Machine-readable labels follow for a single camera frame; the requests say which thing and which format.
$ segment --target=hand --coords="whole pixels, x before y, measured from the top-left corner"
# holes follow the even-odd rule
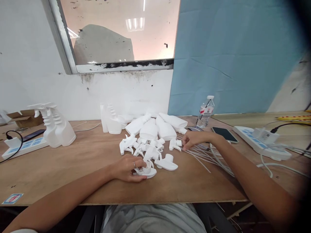
[[[213,142],[217,138],[221,138],[222,136],[207,131],[201,132],[193,132],[188,131],[184,137],[182,138],[182,144],[184,145],[183,150],[188,150],[194,145],[198,145],[204,142]]]
[[[119,179],[127,182],[141,182],[147,179],[147,176],[133,175],[132,170],[139,167],[146,167],[147,164],[142,157],[126,154],[121,159],[110,165],[110,172],[113,179]]]

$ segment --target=cardboard box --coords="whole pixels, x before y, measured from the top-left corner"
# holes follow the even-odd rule
[[[43,118],[40,113],[40,116],[35,117],[35,110],[21,110],[19,112],[9,113],[7,114],[8,117],[12,118],[9,122],[16,122],[19,128],[28,128],[37,126],[43,123]]]

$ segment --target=glass pane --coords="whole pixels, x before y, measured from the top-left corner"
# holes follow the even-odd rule
[[[174,58],[180,0],[61,0],[77,65]]]

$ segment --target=water bottle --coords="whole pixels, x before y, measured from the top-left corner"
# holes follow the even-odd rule
[[[196,122],[197,127],[205,128],[207,126],[208,120],[211,117],[215,107],[213,99],[214,99],[213,95],[208,95],[207,99],[201,105],[200,113],[198,115]]]

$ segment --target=window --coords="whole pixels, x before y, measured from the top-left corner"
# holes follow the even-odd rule
[[[180,0],[49,0],[72,73],[172,69]]]

